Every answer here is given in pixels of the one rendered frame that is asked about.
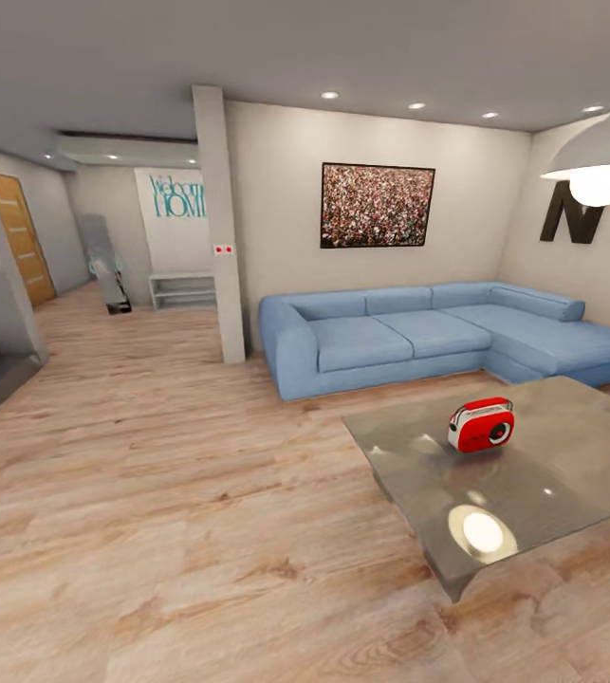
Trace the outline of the radio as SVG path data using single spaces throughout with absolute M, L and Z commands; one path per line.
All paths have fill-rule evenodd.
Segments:
M 453 415 L 448 430 L 450 443 L 460 452 L 479 452 L 506 443 L 513 431 L 510 401 L 493 397 L 466 404 Z

